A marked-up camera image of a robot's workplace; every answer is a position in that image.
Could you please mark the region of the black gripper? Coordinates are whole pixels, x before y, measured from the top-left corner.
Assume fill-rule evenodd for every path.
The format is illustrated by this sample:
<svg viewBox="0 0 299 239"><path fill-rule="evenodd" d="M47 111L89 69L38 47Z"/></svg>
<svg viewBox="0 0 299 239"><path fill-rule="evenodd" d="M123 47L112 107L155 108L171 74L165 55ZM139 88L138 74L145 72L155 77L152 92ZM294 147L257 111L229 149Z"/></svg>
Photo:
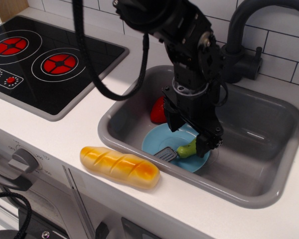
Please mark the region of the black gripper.
<svg viewBox="0 0 299 239"><path fill-rule="evenodd" d="M206 85L196 94L180 92L172 85L162 89L164 113L169 129L175 132L184 124L190 125L198 133L196 155L201 158L223 142L224 130L216 116L220 89L219 84Z"/></svg>

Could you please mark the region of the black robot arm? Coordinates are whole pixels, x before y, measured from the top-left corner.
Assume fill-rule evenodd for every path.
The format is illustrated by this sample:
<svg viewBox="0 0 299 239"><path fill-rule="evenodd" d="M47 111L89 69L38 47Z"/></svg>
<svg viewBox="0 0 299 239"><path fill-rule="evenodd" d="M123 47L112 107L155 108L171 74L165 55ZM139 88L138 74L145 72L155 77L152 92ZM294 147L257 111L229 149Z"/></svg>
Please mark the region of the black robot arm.
<svg viewBox="0 0 299 239"><path fill-rule="evenodd" d="M226 103L221 79L224 58L211 23L187 0L116 0L117 14L132 29L165 45L174 78L163 88L164 113L171 131L184 124L196 132L196 154L203 157L222 144L216 107Z"/></svg>

